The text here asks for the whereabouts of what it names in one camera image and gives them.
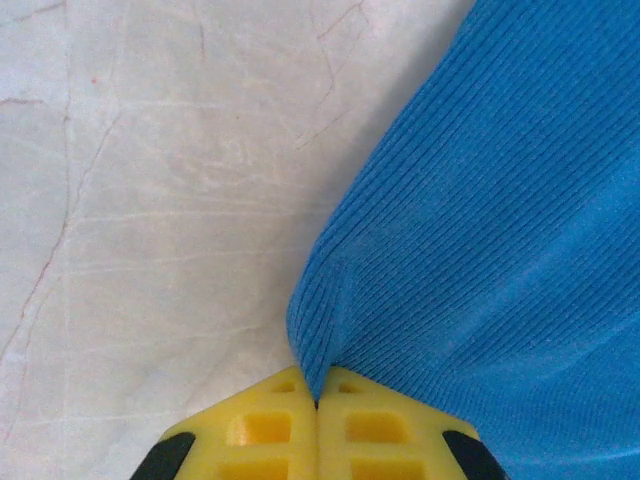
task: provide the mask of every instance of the blue sweater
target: blue sweater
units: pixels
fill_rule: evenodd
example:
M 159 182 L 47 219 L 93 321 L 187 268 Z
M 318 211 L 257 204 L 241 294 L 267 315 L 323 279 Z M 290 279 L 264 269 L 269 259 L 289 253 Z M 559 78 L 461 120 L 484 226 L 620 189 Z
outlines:
M 287 318 L 469 420 L 514 479 L 640 479 L 640 1 L 478 0 Z

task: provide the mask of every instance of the blue ribbed fabric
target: blue ribbed fabric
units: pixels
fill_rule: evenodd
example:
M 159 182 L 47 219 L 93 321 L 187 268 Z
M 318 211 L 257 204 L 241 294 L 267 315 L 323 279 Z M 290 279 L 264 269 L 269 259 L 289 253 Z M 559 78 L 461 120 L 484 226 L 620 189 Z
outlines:
M 640 1 L 479 0 L 287 319 L 472 422 L 514 479 L 640 479 Z

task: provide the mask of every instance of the marble floor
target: marble floor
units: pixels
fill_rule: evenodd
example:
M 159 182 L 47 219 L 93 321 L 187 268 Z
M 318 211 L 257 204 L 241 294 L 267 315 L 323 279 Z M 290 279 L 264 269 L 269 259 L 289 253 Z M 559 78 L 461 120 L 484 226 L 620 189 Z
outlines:
M 3 0 L 0 478 L 126 479 L 284 311 L 471 0 Z

